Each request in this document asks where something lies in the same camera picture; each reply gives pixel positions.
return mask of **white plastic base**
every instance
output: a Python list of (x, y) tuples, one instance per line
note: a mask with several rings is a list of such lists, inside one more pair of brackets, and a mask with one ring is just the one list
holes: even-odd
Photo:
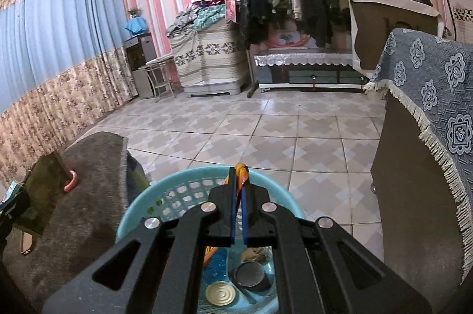
[(189, 97), (191, 95), (209, 95), (230, 93), (230, 95), (238, 95), (241, 93), (241, 87), (247, 82), (247, 78), (231, 78), (231, 79), (211, 79), (202, 81), (195, 85), (184, 86), (184, 92)]

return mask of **tin can lid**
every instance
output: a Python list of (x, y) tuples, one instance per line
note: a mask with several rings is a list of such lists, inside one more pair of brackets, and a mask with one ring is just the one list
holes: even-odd
[(205, 297), (216, 306), (225, 306), (233, 302), (235, 299), (235, 289), (227, 282), (215, 282), (207, 286)]

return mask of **white fringe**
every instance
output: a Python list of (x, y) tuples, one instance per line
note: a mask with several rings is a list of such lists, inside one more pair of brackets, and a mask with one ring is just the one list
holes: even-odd
[(386, 94), (387, 91), (390, 91), (415, 118), (420, 128), (419, 138), (429, 148), (434, 159), (442, 167), (445, 180), (456, 203), (456, 218), (463, 240), (463, 280), (465, 280), (473, 266), (473, 215), (470, 200), (453, 158), (430, 129), (430, 121), (425, 116), (424, 111), (404, 94), (400, 88), (394, 85), (390, 79), (369, 82), (365, 85), (364, 90), (367, 94), (371, 92)]

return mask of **brown panel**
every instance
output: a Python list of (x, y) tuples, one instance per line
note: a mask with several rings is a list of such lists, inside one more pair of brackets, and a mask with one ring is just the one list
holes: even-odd
[(442, 169), (418, 135), (415, 119), (389, 95), (371, 173), (385, 263), (437, 313), (462, 280), (462, 237)]
[(437, 35), (437, 17), (382, 3), (351, 2), (358, 26), (355, 51), (363, 70), (374, 70), (392, 29), (403, 27)]

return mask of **teal plastic basket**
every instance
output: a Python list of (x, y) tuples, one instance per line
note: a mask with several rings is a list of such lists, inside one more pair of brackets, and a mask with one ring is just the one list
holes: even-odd
[[(207, 201), (209, 190), (223, 184), (229, 174), (229, 166), (211, 165), (195, 167), (174, 173), (160, 181), (154, 181), (141, 193), (125, 212), (118, 226), (115, 242), (124, 238), (138, 226), (143, 218), (159, 216), (162, 221), (181, 217), (188, 209)], [(304, 218), (302, 209), (292, 195), (270, 177), (250, 170), (252, 184), (268, 190), (272, 201)], [(237, 241), (241, 237), (241, 209), (237, 213)], [(208, 303), (200, 290), (198, 314), (271, 314), (278, 310), (276, 290), (256, 305), (232, 305), (218, 307)]]

